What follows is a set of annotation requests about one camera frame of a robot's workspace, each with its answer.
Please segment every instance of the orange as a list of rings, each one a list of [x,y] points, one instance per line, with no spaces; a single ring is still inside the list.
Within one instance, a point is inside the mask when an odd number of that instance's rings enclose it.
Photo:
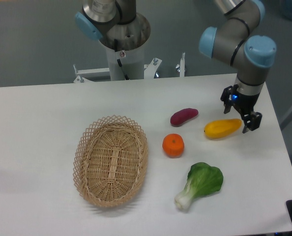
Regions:
[[[184,151],[184,142],[178,134],[168,134],[162,142],[162,148],[171,158],[178,158]]]

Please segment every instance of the toy fruit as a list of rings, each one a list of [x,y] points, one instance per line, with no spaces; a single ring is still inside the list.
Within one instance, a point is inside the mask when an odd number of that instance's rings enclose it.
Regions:
[[[240,119],[221,119],[208,123],[204,132],[212,139],[224,138],[237,131],[242,124]]]
[[[170,123],[173,126],[181,126],[186,121],[196,117],[199,114],[199,111],[193,108],[186,108],[181,111],[178,111],[172,115],[170,118]]]
[[[170,158],[178,158],[184,151],[184,142],[178,134],[168,134],[162,142],[162,148]]]

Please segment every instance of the wicker basket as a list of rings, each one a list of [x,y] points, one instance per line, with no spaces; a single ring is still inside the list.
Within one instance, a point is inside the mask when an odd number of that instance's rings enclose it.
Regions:
[[[140,189],[147,156],[146,136],[135,121],[120,116],[99,119],[86,129],[75,153],[75,186],[91,204],[118,206]]]

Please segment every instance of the gray floor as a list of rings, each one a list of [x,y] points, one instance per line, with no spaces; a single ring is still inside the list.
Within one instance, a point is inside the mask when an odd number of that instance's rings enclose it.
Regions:
[[[292,104],[292,21],[281,16],[278,2],[263,0],[266,17],[254,33],[277,43],[267,86],[280,119]],[[73,64],[78,69],[107,67],[103,49],[83,36],[74,23],[81,5],[80,0],[0,2],[0,87],[71,83]],[[162,77],[177,75],[174,68],[182,52],[186,52],[188,76],[235,72],[198,51],[203,31],[225,22],[213,1],[137,0],[137,6],[152,27],[146,62],[162,59]],[[292,123],[283,135],[292,160]]]

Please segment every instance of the white vegetable stem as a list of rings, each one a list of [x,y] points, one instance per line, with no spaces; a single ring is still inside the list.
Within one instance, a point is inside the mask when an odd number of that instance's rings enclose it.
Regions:
[[[184,190],[175,196],[175,205],[180,210],[187,210],[193,201],[195,192],[191,191],[190,184],[191,181],[187,182]]]

